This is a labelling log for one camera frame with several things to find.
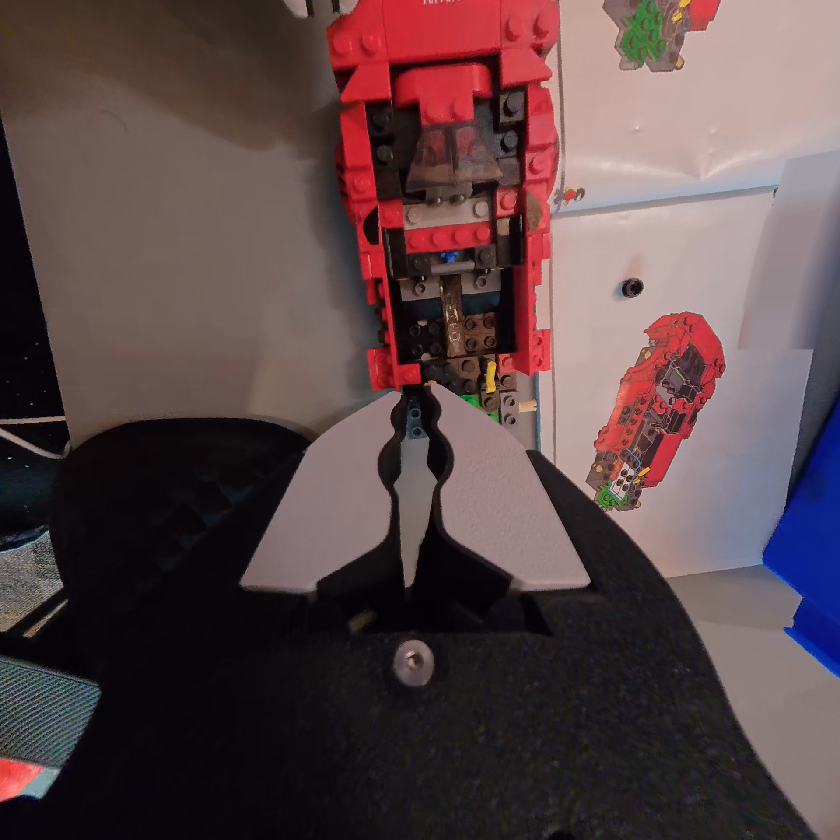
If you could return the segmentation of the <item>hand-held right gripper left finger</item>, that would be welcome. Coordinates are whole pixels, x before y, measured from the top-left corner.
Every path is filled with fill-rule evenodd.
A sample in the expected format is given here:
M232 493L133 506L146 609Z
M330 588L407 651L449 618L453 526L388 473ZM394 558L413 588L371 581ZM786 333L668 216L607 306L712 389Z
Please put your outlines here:
M406 414L388 392L347 416L305 451L240 579L246 590L304 595L357 568L356 587L403 584L399 502Z

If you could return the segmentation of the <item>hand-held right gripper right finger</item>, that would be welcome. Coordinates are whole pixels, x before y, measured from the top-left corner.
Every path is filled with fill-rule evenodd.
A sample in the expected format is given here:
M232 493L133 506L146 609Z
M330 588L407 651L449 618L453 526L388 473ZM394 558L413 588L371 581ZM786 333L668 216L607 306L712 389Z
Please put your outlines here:
M427 387L427 466L443 535L509 575L515 591L581 590L591 578L528 450L479 408Z

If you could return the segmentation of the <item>red lego car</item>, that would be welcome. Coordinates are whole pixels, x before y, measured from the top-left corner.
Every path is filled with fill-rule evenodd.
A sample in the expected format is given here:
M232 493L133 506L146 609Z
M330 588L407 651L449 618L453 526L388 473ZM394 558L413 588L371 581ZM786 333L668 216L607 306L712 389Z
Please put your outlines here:
M560 133L557 2L333 2L335 170L367 301L371 388L437 384L508 431L535 430L551 366L537 289L550 262Z

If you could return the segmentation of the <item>lego instruction booklet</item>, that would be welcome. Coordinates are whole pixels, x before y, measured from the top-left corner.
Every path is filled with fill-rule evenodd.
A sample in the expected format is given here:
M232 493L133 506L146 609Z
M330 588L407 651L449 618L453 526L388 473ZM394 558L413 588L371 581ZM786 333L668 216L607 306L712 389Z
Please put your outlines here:
M784 506L838 233L838 2L717 2L668 70L624 69L617 13L562 2L552 370L540 447L588 497L594 442L660 317L726 369L640 507L612 519L667 577L757 564Z

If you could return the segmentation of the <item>blue plastic storage bin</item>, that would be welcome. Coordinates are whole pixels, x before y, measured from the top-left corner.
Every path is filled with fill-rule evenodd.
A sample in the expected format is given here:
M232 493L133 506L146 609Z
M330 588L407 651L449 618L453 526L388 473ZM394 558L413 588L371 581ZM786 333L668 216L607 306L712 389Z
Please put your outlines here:
M785 632L839 676L839 404L796 481L763 565L801 601Z

